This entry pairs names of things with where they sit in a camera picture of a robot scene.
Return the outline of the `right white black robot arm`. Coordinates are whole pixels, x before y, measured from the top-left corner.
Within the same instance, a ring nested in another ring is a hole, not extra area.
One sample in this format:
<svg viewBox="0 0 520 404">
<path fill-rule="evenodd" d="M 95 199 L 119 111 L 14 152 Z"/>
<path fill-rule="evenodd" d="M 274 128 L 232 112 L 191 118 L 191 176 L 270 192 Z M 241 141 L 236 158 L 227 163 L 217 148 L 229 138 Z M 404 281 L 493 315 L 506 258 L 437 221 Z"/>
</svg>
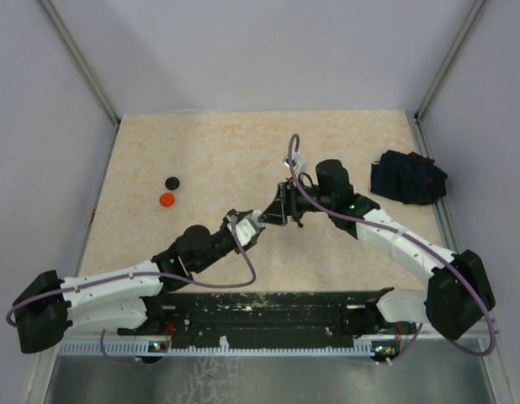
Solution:
<svg viewBox="0 0 520 404">
<path fill-rule="evenodd" d="M 476 253 L 440 247 L 395 221 L 373 200 L 354 192 L 337 159 L 316 165 L 317 182 L 311 186 L 300 181 L 305 163 L 299 155 L 283 163 L 289 178 L 279 183 L 273 202 L 260 215 L 262 223 L 285 226 L 300 222 L 306 213 L 325 213 L 336 228 L 377 247 L 421 283 L 421 290 L 383 294 L 366 313 L 373 331 L 387 332 L 396 322 L 423 323 L 456 341 L 490 316 L 495 298 Z"/>
</svg>

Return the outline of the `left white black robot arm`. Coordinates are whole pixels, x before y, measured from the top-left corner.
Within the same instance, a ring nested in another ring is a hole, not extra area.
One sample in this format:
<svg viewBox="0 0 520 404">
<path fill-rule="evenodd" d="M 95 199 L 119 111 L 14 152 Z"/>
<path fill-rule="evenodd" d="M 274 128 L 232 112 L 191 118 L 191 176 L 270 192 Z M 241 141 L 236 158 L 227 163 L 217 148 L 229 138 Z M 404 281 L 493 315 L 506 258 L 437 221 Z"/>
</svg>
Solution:
<svg viewBox="0 0 520 404">
<path fill-rule="evenodd" d="M 157 297 L 194 284 L 195 274 L 231 252 L 245 254 L 265 228 L 260 215 L 259 210 L 230 210 L 218 231 L 190 226 L 167 250 L 107 274 L 69 278 L 55 270 L 39 274 L 7 314 L 21 352 L 45 351 L 74 333 L 160 332 L 166 314 Z"/>
</svg>

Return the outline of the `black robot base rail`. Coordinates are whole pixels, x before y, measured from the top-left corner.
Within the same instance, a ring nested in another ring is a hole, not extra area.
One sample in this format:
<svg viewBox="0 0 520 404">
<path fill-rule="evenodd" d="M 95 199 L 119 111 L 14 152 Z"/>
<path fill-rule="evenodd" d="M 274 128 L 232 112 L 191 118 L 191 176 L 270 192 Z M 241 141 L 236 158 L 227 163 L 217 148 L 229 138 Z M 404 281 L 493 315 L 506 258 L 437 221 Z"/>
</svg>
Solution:
<svg viewBox="0 0 520 404">
<path fill-rule="evenodd" d="M 172 293 L 145 298 L 146 321 L 120 336 L 169 336 L 174 348 L 351 348 L 363 335 L 410 335 L 376 308 L 386 290 Z"/>
</svg>

